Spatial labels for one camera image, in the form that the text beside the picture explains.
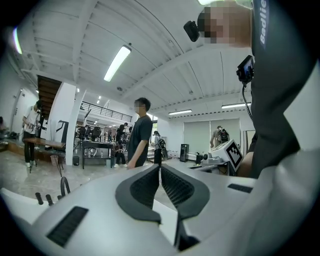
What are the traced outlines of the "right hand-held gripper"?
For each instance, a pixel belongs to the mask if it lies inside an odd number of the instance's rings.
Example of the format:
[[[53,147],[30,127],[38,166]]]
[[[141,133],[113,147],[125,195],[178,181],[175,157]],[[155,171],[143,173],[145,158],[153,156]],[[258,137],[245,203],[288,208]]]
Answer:
[[[242,160],[243,155],[238,148],[238,145],[231,139],[211,149],[208,153],[203,155],[201,164],[191,166],[189,169],[205,173],[219,173],[220,170],[218,165],[230,164],[233,172],[236,173]]]

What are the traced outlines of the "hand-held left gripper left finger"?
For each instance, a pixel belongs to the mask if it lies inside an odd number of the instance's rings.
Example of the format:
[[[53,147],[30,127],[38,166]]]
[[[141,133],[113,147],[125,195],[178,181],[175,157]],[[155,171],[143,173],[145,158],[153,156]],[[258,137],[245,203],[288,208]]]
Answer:
[[[31,240],[53,256],[174,256],[153,210],[158,186],[156,165],[97,178],[41,214]]]

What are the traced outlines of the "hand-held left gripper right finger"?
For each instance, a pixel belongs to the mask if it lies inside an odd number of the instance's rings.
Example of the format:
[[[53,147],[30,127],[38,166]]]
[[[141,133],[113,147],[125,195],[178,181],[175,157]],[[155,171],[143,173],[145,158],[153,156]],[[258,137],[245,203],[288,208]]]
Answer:
[[[254,256],[259,179],[163,164],[162,187],[176,208],[175,241],[161,256]]]

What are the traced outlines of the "person's right forearm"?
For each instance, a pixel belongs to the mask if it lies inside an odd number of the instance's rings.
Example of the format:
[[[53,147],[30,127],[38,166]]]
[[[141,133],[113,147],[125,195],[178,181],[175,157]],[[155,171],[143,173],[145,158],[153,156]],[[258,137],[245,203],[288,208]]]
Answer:
[[[252,171],[252,162],[253,162],[253,152],[248,152],[245,157],[243,158],[238,170],[237,176],[238,177],[249,177],[249,174]]]

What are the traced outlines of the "gray window roller blinds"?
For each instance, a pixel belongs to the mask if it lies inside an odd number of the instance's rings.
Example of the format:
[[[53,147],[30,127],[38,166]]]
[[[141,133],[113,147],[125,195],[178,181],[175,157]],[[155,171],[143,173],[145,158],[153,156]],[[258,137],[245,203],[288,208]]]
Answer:
[[[208,153],[211,136],[217,126],[222,126],[229,133],[230,139],[233,139],[239,145],[241,144],[240,120],[238,118],[185,122],[183,143],[189,145],[189,153]]]

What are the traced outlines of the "ceiling light strip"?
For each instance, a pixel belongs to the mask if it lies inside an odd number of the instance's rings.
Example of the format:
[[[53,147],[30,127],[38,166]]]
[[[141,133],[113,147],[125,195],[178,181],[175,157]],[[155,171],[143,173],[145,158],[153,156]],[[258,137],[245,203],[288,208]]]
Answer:
[[[187,114],[187,113],[192,113],[192,110],[185,109],[185,110],[180,110],[180,111],[173,111],[173,112],[169,112],[168,115],[174,116],[174,115],[181,115],[181,114]]]
[[[20,42],[19,42],[18,28],[17,28],[17,27],[14,27],[14,29],[13,29],[13,31],[12,31],[12,36],[13,36],[13,44],[14,44],[15,50],[16,50],[20,55],[22,55],[23,52],[22,52],[22,48],[21,48],[21,45],[20,45]]]
[[[111,64],[109,65],[109,67],[104,75],[104,78],[103,78],[104,81],[110,82],[112,80],[113,76],[115,75],[117,70],[120,68],[122,63],[125,61],[125,59],[128,57],[128,55],[131,53],[131,51],[132,50],[126,45],[123,45],[119,49],[119,51],[117,52],[117,54],[113,58]]]
[[[252,103],[235,103],[235,104],[227,104],[227,105],[222,105],[221,108],[222,109],[231,109],[231,108],[246,108],[248,106],[250,106]]]

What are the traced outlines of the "black metal table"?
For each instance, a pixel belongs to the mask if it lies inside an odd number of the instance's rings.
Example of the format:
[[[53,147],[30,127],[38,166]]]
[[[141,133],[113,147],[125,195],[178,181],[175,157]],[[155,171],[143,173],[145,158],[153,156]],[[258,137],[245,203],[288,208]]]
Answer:
[[[82,141],[82,162],[81,167],[84,170],[85,169],[85,160],[91,160],[91,159],[111,159],[111,151],[113,149],[113,143],[111,142],[95,142],[95,141],[88,141],[83,140]],[[91,153],[91,149],[95,149],[96,152],[99,150],[107,150],[106,153],[100,152],[100,153]]]

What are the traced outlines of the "dark wooden table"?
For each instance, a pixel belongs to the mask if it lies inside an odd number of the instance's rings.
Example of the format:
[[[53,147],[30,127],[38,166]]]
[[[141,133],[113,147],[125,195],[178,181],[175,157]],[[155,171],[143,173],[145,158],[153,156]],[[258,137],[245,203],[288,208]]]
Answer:
[[[60,160],[61,152],[60,150],[64,149],[66,147],[65,142],[57,142],[52,140],[46,140],[43,138],[33,137],[33,138],[25,138],[23,139],[24,142],[33,143],[35,146],[49,146],[51,147],[52,155],[57,155],[59,157],[59,164],[57,166],[58,172],[60,176],[62,177],[62,170],[64,169],[63,163]]]

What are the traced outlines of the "person's black clothing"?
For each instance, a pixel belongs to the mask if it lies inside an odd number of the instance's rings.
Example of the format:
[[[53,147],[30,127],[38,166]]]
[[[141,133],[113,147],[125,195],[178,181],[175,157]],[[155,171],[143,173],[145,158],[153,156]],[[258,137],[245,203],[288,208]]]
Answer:
[[[251,178],[299,150],[284,116],[319,57],[313,29],[320,4],[299,0],[253,0],[251,113],[256,141]]]

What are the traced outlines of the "black mezzanine railing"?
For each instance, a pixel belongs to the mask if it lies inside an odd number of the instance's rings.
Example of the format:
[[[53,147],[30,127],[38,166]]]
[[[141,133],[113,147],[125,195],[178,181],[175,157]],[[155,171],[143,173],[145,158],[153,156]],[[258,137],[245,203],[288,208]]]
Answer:
[[[114,119],[122,120],[125,122],[131,122],[133,118],[131,115],[127,115],[127,114],[117,112],[105,107],[91,104],[86,101],[82,101],[80,105],[80,110],[89,112],[90,114],[93,114],[93,115],[103,116],[107,118],[114,118]]]

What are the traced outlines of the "wooden platform steps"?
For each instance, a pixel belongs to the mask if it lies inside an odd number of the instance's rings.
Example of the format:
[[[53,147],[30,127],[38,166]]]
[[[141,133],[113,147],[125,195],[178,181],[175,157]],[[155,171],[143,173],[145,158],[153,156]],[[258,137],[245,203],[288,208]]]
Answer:
[[[4,141],[0,140],[0,153],[10,151],[12,153],[23,155],[24,154],[24,144],[14,141]]]

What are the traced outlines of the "dark wooden staircase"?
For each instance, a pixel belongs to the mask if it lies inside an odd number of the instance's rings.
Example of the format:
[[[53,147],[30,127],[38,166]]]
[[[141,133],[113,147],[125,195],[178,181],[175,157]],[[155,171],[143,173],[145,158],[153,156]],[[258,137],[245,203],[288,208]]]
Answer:
[[[42,103],[41,112],[45,119],[49,118],[55,97],[61,84],[61,81],[37,75],[38,97]]]

